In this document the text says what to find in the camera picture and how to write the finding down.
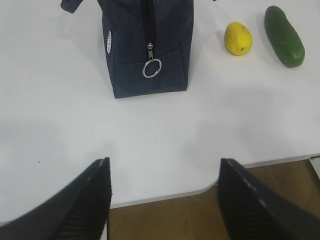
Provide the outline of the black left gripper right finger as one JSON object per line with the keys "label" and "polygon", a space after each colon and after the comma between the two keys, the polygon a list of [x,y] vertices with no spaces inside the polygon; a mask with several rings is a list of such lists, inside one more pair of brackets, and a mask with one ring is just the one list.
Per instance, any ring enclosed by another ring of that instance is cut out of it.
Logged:
{"label": "black left gripper right finger", "polygon": [[232,158],[220,161],[217,198],[232,240],[318,240],[319,217],[274,192]]}

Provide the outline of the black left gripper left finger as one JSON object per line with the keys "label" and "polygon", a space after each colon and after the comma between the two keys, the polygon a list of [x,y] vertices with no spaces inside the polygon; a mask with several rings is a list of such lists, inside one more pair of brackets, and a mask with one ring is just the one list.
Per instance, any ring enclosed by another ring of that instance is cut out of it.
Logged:
{"label": "black left gripper left finger", "polygon": [[0,227],[2,240],[108,240],[110,159],[95,160],[33,210]]}

